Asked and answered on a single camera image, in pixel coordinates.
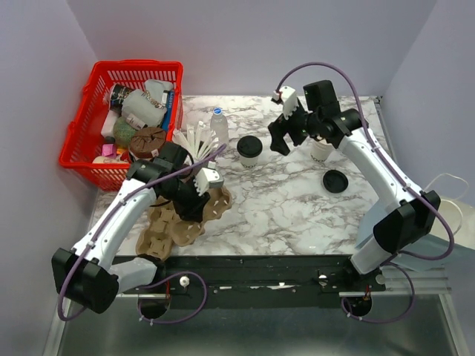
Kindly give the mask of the white paper cup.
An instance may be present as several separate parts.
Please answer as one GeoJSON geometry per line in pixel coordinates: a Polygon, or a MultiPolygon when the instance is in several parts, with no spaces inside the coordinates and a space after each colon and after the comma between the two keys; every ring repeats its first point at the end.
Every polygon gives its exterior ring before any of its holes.
{"type": "Polygon", "coordinates": [[[245,151],[238,151],[241,165],[244,168],[255,168],[258,164],[261,152],[262,151],[248,153],[245,151]]]}

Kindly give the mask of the stack of white paper cups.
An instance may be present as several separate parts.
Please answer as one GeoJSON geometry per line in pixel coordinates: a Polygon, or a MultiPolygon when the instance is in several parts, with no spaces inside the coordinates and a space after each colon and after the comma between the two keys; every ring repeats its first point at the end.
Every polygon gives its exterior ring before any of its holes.
{"type": "Polygon", "coordinates": [[[316,139],[312,142],[310,156],[316,162],[325,162],[333,151],[333,145],[325,139],[316,139]]]}

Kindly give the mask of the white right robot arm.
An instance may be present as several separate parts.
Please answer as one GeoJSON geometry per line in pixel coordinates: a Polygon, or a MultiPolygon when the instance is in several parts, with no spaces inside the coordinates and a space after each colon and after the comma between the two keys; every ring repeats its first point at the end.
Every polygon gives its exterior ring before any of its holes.
{"type": "Polygon", "coordinates": [[[304,90],[305,105],[289,86],[273,93],[272,101],[281,105],[282,113],[268,126],[271,150],[288,155],[285,136],[295,146],[308,137],[324,139],[356,165],[379,198],[376,207],[385,212],[341,273],[343,285],[356,291],[384,261],[429,234],[440,198],[402,173],[356,109],[341,109],[331,81],[314,82],[304,90]]]}

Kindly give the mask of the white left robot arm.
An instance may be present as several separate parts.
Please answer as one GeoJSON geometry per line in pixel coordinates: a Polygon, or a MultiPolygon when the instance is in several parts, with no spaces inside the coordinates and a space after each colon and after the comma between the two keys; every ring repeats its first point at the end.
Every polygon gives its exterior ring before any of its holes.
{"type": "Polygon", "coordinates": [[[137,257],[115,264],[114,258],[138,218],[159,197],[173,203],[181,220],[202,222],[209,194],[197,183],[184,182],[181,177],[203,164],[185,166],[187,156],[185,148],[166,142],[151,161],[137,160],[96,225],[73,248],[60,248],[54,253],[51,264],[61,320],[69,319],[63,312],[65,298],[101,314],[124,291],[142,286],[155,293],[164,286],[164,274],[149,259],[137,257]]]}

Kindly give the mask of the black cup lid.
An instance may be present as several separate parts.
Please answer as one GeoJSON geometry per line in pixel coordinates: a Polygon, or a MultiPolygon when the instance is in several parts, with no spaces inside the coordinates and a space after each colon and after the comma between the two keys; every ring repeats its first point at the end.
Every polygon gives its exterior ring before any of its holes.
{"type": "Polygon", "coordinates": [[[243,136],[237,142],[237,152],[245,151],[248,153],[262,151],[263,144],[262,141],[253,135],[243,136]]]}

